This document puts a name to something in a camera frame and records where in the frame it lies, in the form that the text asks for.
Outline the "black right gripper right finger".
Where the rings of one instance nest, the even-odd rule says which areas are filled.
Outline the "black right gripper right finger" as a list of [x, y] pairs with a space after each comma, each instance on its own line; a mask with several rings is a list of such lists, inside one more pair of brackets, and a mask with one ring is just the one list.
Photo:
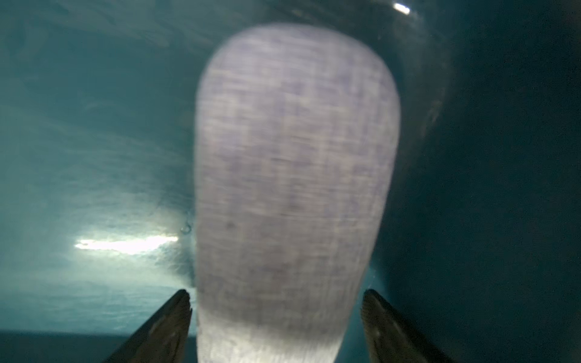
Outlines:
[[374, 289], [363, 293], [360, 318], [373, 363], [453, 363]]

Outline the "lavender fabric glasses case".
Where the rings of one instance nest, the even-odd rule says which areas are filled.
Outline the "lavender fabric glasses case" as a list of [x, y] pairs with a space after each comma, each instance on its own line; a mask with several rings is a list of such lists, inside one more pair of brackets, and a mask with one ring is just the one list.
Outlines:
[[200, 362], [333, 362], [378, 237], [395, 80], [333, 30], [268, 24], [211, 58], [195, 116]]

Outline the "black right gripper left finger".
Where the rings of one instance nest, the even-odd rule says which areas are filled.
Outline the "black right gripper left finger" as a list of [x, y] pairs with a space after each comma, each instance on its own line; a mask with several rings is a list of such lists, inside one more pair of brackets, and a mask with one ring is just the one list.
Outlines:
[[192, 321], [187, 290], [178, 290], [104, 363], [180, 363]]

